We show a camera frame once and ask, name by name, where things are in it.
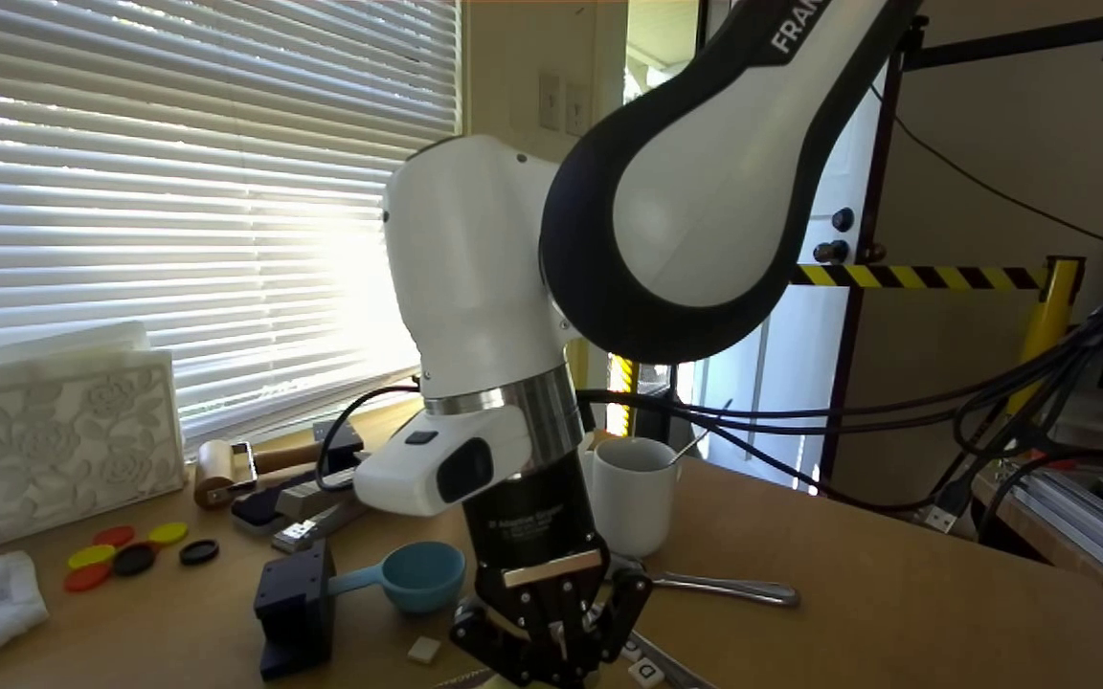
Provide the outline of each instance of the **window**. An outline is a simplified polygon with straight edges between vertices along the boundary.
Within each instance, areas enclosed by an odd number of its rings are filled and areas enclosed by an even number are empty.
[[[147,321],[189,442],[414,367],[382,184],[456,136],[452,0],[0,6],[0,344]]]

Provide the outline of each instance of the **white cup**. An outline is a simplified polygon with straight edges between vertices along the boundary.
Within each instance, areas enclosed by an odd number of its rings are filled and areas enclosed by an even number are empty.
[[[582,448],[592,529],[621,559],[666,545],[674,506],[674,448],[649,435],[604,435]]]

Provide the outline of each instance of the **wooden table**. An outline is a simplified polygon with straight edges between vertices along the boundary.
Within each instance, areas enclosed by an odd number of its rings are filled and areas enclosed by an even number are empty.
[[[638,633],[712,686],[1103,686],[1103,590],[835,501],[789,495],[688,465],[669,545],[651,566],[769,580],[799,590],[799,609],[660,590]],[[61,564],[95,529],[185,518],[222,559],[179,572],[175,552],[125,581],[65,594]],[[406,539],[462,539],[462,518],[406,520],[370,512],[335,539],[337,566],[363,566]],[[0,686],[262,686],[252,590],[271,559],[222,512],[189,495],[61,529],[22,545],[36,554],[49,622],[0,651]],[[418,636],[447,640],[447,615],[397,622],[379,590],[337,600],[337,656],[281,686],[442,686],[479,672],[443,643],[433,665],[406,660]],[[596,686],[635,686],[621,665]]]

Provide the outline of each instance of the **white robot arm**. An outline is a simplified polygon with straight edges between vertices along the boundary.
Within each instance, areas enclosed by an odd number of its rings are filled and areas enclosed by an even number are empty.
[[[389,180],[426,415],[358,473],[358,495],[418,518],[462,501],[483,605],[456,643],[511,682],[578,686],[649,594],[621,572],[596,600],[609,552],[553,299],[632,359],[701,359],[751,332],[785,293],[831,141],[915,7],[744,0],[687,72],[596,124],[559,170],[456,137]]]

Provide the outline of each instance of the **blue cup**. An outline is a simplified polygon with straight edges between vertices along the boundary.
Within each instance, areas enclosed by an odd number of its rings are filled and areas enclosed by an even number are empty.
[[[379,587],[403,615],[433,615],[452,609],[462,590],[469,559],[442,545],[418,539],[386,559],[324,581],[329,596]]]

